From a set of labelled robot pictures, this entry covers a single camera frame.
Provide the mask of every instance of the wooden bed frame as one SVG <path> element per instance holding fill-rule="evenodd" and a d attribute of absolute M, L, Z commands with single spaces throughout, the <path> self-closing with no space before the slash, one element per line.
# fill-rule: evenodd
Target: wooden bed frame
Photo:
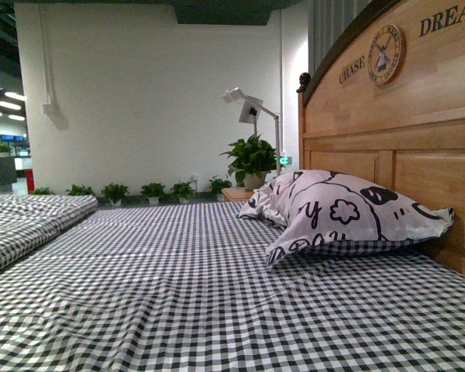
<path fill-rule="evenodd" d="M 384 43 L 390 55 L 379 62 Z M 392 81 L 377 85 L 372 74 Z M 454 207 L 452 229 L 420 249 L 465 275 L 465 0 L 374 0 L 305 92 L 307 74 L 300 80 L 300 168 Z"/>

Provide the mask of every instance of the round emblem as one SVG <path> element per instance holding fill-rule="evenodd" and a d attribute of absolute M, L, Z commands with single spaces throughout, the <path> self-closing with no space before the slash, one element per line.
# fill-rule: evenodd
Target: round emblem
<path fill-rule="evenodd" d="M 367 66 L 377 85 L 390 83 L 398 76 L 405 58 L 405 35 L 397 26 L 384 26 L 370 45 Z"/>

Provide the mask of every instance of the nightstand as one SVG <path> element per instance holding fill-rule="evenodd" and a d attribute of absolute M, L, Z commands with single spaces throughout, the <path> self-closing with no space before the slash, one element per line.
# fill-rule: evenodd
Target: nightstand
<path fill-rule="evenodd" d="M 226 202 L 245 202 L 253 195 L 253 191 L 245 191 L 244 188 L 223 188 L 222 193 Z"/>

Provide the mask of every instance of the pillow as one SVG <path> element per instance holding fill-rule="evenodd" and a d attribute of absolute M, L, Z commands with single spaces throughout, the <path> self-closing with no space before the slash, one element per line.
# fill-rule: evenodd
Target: pillow
<path fill-rule="evenodd" d="M 266 265 L 311 249 L 320 254 L 384 252 L 442 236 L 453 209 L 430 211 L 394 191 L 325 170 L 283 174 L 257 190 L 238 217 L 285 230 L 266 249 Z"/>

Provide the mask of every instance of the mattress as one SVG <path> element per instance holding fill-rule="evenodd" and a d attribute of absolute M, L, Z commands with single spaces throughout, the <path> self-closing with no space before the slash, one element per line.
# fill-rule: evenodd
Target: mattress
<path fill-rule="evenodd" d="M 242 203 L 101 210 L 0 273 L 0 370 L 465 370 L 465 277 L 291 255 Z"/>
<path fill-rule="evenodd" d="M 94 196 L 0 196 L 0 270 L 98 207 Z"/>

